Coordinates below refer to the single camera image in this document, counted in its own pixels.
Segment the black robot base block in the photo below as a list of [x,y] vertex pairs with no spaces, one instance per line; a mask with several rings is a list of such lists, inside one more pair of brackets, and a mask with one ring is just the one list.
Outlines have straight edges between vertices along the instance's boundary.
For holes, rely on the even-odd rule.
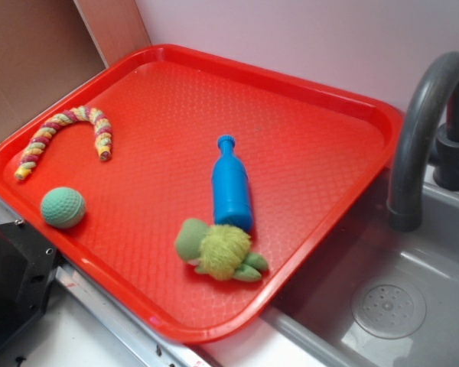
[[57,249],[34,227],[0,224],[0,348],[47,308]]

